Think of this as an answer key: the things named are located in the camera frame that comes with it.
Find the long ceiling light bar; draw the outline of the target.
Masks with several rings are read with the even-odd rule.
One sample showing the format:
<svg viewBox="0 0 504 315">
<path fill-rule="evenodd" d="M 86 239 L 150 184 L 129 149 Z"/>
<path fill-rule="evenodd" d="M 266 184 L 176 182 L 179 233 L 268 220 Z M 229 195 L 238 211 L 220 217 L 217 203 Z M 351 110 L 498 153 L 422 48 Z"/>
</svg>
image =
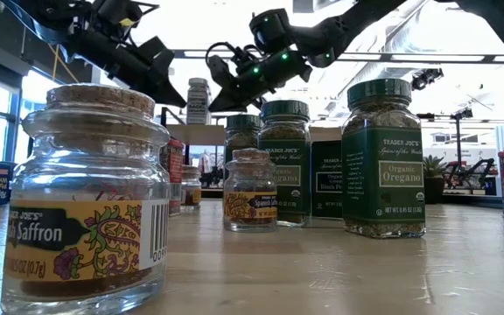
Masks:
<svg viewBox="0 0 504 315">
<path fill-rule="evenodd" d="M 206 50 L 174 50 L 177 59 L 204 59 Z M 209 56 L 219 55 L 230 60 L 233 53 L 229 50 L 214 50 Z M 504 65 L 504 54 L 418 54 L 390 52 L 344 52 L 336 61 L 339 62 L 384 62 L 418 64 L 500 64 Z"/>
</svg>

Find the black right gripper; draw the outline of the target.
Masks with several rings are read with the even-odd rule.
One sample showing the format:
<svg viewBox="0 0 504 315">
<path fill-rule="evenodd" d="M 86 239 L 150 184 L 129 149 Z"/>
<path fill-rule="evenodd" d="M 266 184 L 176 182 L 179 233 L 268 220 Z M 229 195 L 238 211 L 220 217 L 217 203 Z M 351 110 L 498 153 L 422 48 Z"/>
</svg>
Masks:
<svg viewBox="0 0 504 315">
<path fill-rule="evenodd" d="M 236 77 L 235 87 L 224 87 L 209 105 L 211 112 L 245 111 L 261 107 L 261 96 L 281 88 L 295 76 L 310 79 L 312 68 L 298 51 L 284 50 L 255 61 Z"/>
</svg>

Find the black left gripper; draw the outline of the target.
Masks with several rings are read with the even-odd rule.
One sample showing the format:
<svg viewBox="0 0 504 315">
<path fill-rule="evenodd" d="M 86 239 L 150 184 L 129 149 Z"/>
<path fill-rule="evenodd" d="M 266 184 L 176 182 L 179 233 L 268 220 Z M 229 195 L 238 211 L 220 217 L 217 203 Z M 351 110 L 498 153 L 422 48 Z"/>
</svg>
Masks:
<svg viewBox="0 0 504 315">
<path fill-rule="evenodd" d="M 108 77 L 140 90 L 156 103 L 186 105 L 185 99 L 171 84 L 165 67 L 146 64 L 136 54 L 136 45 L 124 46 L 94 30 L 78 32 L 66 43 L 68 57 L 84 59 L 104 71 Z"/>
</svg>

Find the cork-top saffron glass jar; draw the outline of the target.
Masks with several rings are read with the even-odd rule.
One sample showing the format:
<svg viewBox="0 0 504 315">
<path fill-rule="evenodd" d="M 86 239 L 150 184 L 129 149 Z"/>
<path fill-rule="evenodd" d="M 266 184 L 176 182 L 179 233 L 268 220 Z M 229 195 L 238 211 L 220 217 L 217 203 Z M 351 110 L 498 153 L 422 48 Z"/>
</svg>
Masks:
<svg viewBox="0 0 504 315">
<path fill-rule="evenodd" d="M 233 151 L 226 163 L 223 225 L 233 232 L 265 233 L 277 229 L 276 166 L 266 150 Z"/>
<path fill-rule="evenodd" d="M 10 185 L 1 308 L 10 315 L 116 315 L 165 282 L 168 131 L 147 95 L 51 89 L 22 122 L 29 158 Z"/>
<path fill-rule="evenodd" d="M 181 208 L 185 211 L 196 210 L 201 202 L 201 172 L 195 166 L 182 166 Z"/>
</svg>

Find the red and black background robot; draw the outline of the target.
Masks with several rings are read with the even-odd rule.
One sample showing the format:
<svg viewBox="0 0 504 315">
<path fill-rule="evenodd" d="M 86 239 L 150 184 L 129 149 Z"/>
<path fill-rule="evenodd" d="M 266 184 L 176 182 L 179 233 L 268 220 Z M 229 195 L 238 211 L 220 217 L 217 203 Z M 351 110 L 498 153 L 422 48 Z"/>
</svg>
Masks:
<svg viewBox="0 0 504 315">
<path fill-rule="evenodd" d="M 444 170 L 445 187 L 448 189 L 484 190 L 487 176 L 494 166 L 493 158 L 481 159 L 470 168 L 454 161 L 446 164 Z"/>
</svg>

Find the white-lid bagel seasoning jar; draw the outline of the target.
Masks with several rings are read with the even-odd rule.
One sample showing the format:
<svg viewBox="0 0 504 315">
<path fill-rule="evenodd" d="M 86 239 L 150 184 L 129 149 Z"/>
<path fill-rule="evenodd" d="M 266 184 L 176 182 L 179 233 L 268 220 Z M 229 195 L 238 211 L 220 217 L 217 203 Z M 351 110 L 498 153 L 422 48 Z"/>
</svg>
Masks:
<svg viewBox="0 0 504 315">
<path fill-rule="evenodd" d="M 207 80 L 203 78 L 191 78 L 188 84 L 186 123 L 210 124 L 211 113 L 208 109 L 210 104 L 210 90 Z"/>
</svg>

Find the green-lid oregano spice jar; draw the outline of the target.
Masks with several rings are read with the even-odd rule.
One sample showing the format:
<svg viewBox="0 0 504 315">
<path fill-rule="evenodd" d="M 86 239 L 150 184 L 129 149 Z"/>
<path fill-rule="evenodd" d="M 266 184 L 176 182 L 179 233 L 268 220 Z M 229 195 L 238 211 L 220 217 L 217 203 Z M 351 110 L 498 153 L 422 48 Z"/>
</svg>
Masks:
<svg viewBox="0 0 504 315">
<path fill-rule="evenodd" d="M 224 179 L 228 178 L 227 163 L 233 159 L 233 151 L 256 148 L 257 135 L 262 127 L 258 115 L 231 115 L 225 127 Z"/>
<path fill-rule="evenodd" d="M 258 148 L 276 165 L 277 224 L 302 227 L 311 211 L 309 108 L 302 101 L 278 100 L 262 105 Z"/>
<path fill-rule="evenodd" d="M 401 79 L 358 83 L 347 91 L 341 127 L 342 216 L 349 233 L 375 239 L 426 232 L 421 122 Z"/>
</svg>

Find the black background object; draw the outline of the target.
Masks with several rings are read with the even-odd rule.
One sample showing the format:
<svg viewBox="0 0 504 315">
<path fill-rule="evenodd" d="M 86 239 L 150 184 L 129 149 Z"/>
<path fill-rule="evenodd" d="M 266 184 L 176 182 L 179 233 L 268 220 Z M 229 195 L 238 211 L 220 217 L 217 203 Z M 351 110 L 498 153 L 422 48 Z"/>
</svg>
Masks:
<svg viewBox="0 0 504 315">
<path fill-rule="evenodd" d="M 210 172 L 202 172 L 199 181 L 202 188 L 218 188 L 223 178 L 223 169 L 214 166 Z"/>
</svg>

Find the wooden shelf black frame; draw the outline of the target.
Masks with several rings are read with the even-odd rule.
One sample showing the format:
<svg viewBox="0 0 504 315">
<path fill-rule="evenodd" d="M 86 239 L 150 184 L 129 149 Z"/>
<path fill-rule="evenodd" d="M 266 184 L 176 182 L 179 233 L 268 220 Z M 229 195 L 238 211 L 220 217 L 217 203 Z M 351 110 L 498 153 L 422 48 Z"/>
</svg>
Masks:
<svg viewBox="0 0 504 315">
<path fill-rule="evenodd" d="M 167 127 L 171 137 L 179 140 L 182 144 L 223 144 L 225 146 L 226 131 L 223 126 L 190 124 L 190 125 L 170 125 Z M 311 194 L 311 174 L 310 174 L 310 194 Z"/>
</svg>

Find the black ceiling spotlight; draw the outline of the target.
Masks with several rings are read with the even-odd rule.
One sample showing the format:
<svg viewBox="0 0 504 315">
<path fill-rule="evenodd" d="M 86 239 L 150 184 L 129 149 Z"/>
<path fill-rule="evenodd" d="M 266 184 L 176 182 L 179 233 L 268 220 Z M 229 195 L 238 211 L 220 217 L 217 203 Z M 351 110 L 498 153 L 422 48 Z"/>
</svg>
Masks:
<svg viewBox="0 0 504 315">
<path fill-rule="evenodd" d="M 411 89 L 423 90 L 428 85 L 435 83 L 436 80 L 443 78 L 444 72 L 442 68 L 427 68 L 412 74 Z"/>
</svg>

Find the succulent in black pot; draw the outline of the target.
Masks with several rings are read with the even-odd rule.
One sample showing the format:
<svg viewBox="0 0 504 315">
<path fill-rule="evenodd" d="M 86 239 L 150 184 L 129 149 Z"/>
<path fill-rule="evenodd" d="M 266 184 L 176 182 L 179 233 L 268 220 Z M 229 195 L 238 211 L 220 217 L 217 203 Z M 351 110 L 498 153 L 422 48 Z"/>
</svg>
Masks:
<svg viewBox="0 0 504 315">
<path fill-rule="evenodd" d="M 437 204 L 445 189 L 446 162 L 442 157 L 429 155 L 423 158 L 423 183 L 426 204 Z"/>
</svg>

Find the black pepper spice tin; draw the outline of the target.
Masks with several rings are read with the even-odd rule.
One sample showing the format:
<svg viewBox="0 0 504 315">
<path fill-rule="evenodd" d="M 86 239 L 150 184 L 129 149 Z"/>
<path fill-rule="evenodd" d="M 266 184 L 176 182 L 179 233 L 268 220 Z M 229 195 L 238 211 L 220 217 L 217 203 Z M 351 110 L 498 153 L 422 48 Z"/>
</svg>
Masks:
<svg viewBox="0 0 504 315">
<path fill-rule="evenodd" d="M 341 141 L 311 144 L 311 215 L 342 218 Z"/>
</svg>

